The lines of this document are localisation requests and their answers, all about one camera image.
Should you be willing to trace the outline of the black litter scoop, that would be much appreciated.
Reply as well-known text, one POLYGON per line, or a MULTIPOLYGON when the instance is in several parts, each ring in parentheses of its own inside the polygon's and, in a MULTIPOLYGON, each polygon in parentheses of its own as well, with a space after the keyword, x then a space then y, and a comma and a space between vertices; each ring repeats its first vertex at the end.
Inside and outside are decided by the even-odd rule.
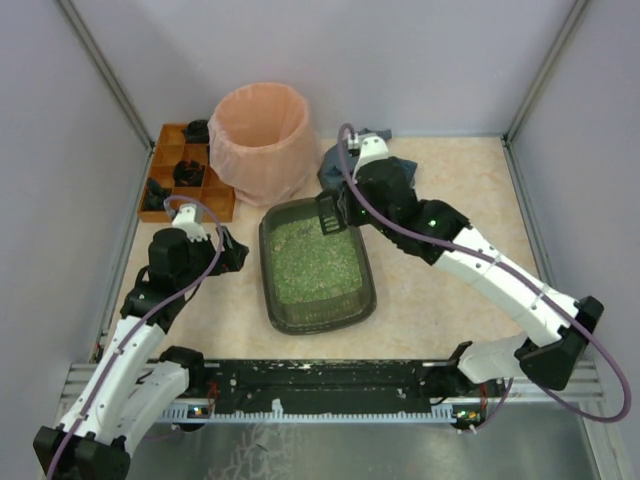
POLYGON ((339 198, 332 191, 323 191, 315 199, 320 228, 324 236, 344 231, 347 224, 339 208, 339 198))

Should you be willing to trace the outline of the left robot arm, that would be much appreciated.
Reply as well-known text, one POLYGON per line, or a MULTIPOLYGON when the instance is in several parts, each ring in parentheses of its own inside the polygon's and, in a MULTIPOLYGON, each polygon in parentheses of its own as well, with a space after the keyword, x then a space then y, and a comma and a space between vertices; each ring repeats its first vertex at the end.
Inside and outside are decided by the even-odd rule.
POLYGON ((200 386, 202 353, 171 347, 143 369, 209 276, 242 269, 249 253, 226 227, 213 241, 192 223, 156 232, 148 263, 127 295, 112 340, 91 379, 56 427, 33 447, 49 479, 123 479, 147 431, 179 395, 200 386))

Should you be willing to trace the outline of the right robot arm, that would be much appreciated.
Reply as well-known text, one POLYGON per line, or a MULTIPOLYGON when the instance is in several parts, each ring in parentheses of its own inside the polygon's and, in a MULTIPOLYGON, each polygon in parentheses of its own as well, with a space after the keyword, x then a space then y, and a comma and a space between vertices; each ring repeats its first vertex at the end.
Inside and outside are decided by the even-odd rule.
POLYGON ((603 312, 592 296, 575 299, 541 282, 491 245, 469 219, 441 200, 420 200, 397 158, 361 167, 353 186, 333 195, 343 225, 373 226, 401 251, 476 289, 521 328, 519 335, 464 344, 456 366, 473 384, 524 374, 563 390, 603 312))

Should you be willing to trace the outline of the dark green litter box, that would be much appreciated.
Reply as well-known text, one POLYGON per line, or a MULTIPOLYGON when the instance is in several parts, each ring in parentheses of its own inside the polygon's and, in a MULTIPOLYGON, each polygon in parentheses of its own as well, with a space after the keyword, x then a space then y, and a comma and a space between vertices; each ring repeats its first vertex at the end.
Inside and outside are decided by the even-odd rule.
POLYGON ((287 335, 350 327, 377 294, 361 232, 325 236, 312 198, 270 208, 259 225, 263 291, 271 325, 287 335))

